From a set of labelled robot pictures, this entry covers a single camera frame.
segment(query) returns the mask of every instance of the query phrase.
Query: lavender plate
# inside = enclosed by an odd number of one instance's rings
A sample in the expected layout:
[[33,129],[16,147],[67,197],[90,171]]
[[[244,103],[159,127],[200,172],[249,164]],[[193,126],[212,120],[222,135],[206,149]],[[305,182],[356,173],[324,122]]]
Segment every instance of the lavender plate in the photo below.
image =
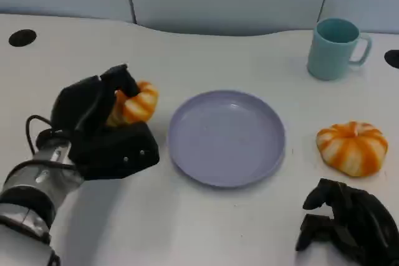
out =
[[275,111],[246,93],[220,90],[182,104],[170,122],[169,153],[199,182],[238,187],[271,175],[284,157],[285,134]]

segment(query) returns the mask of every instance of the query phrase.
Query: black hole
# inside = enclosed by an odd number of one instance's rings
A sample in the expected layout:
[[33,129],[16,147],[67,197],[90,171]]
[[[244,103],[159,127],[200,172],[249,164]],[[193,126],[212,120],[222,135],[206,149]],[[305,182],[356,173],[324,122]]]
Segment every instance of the black hole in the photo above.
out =
[[22,29],[13,33],[8,42],[14,47],[24,47],[36,40],[37,34],[32,29]]
[[399,50],[389,50],[384,59],[390,66],[399,69]]

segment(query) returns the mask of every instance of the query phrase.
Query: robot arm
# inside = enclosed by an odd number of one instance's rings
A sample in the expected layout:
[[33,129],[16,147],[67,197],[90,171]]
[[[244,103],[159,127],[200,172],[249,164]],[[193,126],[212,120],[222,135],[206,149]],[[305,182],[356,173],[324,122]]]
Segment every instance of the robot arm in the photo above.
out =
[[106,126],[116,90],[128,97],[140,92],[126,65],[61,91],[52,128],[36,140],[38,152],[9,173],[0,193],[4,265],[60,265],[49,246],[49,231],[68,193],[84,181],[125,178],[159,162],[158,145],[146,123]]

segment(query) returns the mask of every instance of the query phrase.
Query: pumpkin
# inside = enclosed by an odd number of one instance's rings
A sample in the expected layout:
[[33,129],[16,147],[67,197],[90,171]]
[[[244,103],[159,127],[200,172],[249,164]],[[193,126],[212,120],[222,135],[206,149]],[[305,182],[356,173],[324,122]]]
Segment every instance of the pumpkin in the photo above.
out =
[[327,165],[353,177],[379,171],[388,150],[380,130],[357,121],[319,131],[316,143]]
[[128,98],[121,90],[115,95],[117,100],[107,119],[108,126],[123,126],[137,121],[148,121],[158,103],[158,90],[149,82],[137,83],[140,93]]

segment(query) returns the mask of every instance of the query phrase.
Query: black cable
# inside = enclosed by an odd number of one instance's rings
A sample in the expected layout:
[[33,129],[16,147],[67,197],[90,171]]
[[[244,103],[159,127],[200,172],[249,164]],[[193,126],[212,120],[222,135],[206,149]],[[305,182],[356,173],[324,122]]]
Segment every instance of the black cable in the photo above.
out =
[[32,138],[31,138],[31,128],[30,128],[32,120],[39,120],[39,121],[42,121],[43,123],[48,124],[49,126],[52,126],[52,125],[48,119],[46,119],[40,115],[31,115],[29,118],[27,118],[27,120],[25,122],[25,134],[26,134],[27,143],[29,145],[29,149],[31,149],[32,155],[34,155],[35,148],[33,147],[33,142],[32,142]]
[[22,163],[19,163],[17,166],[15,166],[10,173],[7,175],[7,178],[4,183],[8,181],[8,179],[13,176],[17,171],[20,171],[22,168],[25,168],[30,165],[44,165],[47,166],[48,168],[55,168],[55,169],[67,169],[69,171],[76,171],[75,166],[70,165],[70,164],[64,164],[56,161],[49,161],[49,160],[41,160],[41,159],[32,159],[28,161],[24,161]]

